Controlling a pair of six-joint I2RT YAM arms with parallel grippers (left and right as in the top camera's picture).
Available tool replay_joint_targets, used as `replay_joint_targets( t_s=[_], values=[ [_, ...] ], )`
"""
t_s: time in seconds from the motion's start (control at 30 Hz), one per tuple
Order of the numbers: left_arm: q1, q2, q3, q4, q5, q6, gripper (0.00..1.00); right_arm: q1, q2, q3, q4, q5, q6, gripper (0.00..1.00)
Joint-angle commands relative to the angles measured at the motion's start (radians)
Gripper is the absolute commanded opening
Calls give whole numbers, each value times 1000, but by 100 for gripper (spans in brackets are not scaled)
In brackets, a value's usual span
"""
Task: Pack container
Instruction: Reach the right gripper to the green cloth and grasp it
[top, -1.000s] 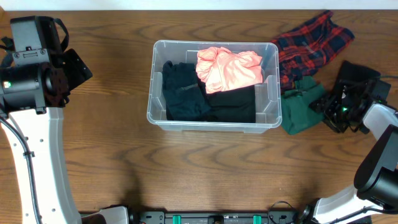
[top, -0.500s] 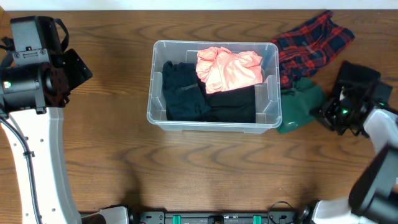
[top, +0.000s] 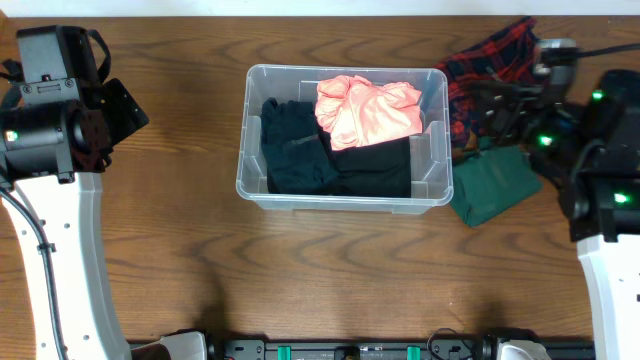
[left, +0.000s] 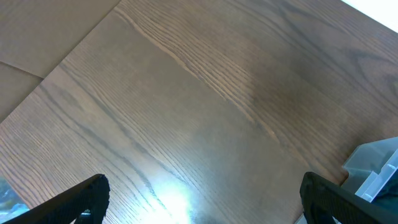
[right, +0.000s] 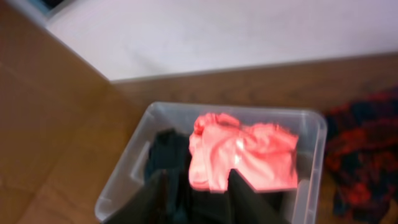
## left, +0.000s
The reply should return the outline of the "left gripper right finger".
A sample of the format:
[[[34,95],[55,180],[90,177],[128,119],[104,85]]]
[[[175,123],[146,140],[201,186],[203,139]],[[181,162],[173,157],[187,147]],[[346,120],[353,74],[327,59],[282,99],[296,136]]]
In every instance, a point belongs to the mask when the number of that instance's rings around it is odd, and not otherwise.
[[[314,172],[300,186],[303,215],[308,224],[397,223],[397,214],[371,204]]]

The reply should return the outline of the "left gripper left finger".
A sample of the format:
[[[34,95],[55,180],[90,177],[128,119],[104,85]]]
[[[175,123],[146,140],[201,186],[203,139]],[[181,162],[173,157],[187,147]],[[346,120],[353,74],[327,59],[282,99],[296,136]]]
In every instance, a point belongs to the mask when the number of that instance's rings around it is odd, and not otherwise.
[[[102,223],[109,206],[109,193],[108,179],[96,174],[30,209],[1,178],[1,223]]]

